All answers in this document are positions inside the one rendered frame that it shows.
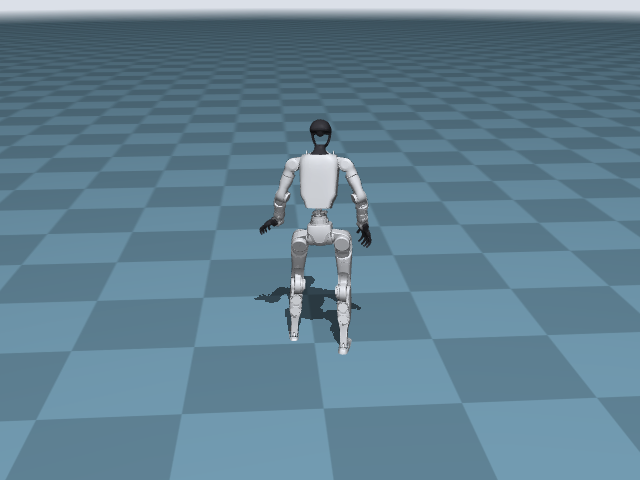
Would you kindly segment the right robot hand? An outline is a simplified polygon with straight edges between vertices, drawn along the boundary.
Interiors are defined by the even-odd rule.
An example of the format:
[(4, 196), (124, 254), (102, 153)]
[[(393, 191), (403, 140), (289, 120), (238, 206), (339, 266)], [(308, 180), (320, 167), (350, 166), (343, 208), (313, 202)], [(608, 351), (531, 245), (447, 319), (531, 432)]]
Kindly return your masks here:
[[(359, 228), (359, 227), (358, 227), (358, 228)], [(361, 230), (361, 229), (359, 228), (359, 229), (358, 229), (358, 231), (357, 231), (356, 233), (359, 233), (360, 231), (362, 232), (362, 236), (361, 236), (361, 238), (360, 238), (358, 241), (360, 242), (360, 241), (364, 238), (364, 240), (363, 240), (363, 242), (361, 243), (361, 245), (362, 245), (362, 244), (364, 244), (364, 243), (365, 243), (365, 241), (366, 241), (366, 243), (365, 243), (363, 246), (366, 246), (366, 245), (368, 244), (368, 245), (366, 246), (366, 248), (367, 248), (367, 247), (369, 247), (369, 246), (370, 246), (371, 241), (372, 241), (372, 240), (371, 240), (371, 234), (370, 234), (370, 231), (369, 231), (369, 229), (368, 229), (368, 228), (369, 228), (369, 225), (368, 225), (367, 223), (365, 223), (365, 224), (362, 226), (362, 228), (363, 228), (363, 230)]]

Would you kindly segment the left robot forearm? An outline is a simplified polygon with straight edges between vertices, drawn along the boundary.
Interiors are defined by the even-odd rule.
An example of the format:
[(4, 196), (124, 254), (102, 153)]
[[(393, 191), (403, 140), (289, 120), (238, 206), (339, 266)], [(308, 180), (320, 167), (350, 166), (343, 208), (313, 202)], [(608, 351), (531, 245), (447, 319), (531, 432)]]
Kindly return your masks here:
[[(278, 191), (278, 190), (277, 190)], [(276, 192), (277, 193), (277, 192)], [(276, 194), (275, 194), (276, 196)], [(286, 207), (286, 203), (280, 202), (278, 200), (276, 200), (274, 198), (274, 217), (273, 220), (277, 220), (278, 225), (276, 226), (280, 226), (281, 224), (284, 223), (284, 217), (285, 217), (285, 207)]]

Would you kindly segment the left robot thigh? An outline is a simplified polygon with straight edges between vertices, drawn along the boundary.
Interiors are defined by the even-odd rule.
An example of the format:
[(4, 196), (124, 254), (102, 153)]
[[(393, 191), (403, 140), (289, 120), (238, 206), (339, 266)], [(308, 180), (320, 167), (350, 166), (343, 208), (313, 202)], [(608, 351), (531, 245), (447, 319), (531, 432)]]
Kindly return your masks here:
[(291, 278), (294, 278), (294, 293), (300, 293), (305, 290), (305, 279), (303, 277), (308, 246), (307, 230), (295, 230), (291, 240)]

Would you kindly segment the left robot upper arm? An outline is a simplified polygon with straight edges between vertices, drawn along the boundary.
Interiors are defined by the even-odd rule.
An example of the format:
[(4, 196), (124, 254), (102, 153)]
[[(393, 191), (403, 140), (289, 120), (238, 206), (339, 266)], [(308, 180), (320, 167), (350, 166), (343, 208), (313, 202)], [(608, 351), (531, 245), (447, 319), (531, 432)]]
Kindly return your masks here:
[(300, 158), (301, 157), (291, 158), (286, 162), (284, 171), (280, 179), (279, 189), (275, 196), (276, 200), (286, 203), (290, 199), (291, 193), (288, 192), (288, 189), (290, 188), (295, 177), (294, 172), (299, 170)]

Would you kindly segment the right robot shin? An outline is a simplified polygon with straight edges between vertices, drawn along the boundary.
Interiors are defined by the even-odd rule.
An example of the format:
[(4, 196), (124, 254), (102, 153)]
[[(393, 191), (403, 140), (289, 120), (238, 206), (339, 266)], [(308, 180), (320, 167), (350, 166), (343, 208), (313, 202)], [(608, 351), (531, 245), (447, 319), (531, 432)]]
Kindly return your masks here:
[(351, 320), (351, 286), (347, 285), (346, 288), (346, 301), (337, 301), (337, 318), (340, 328), (340, 348), (342, 344), (345, 344), (345, 348), (348, 346), (348, 328)]

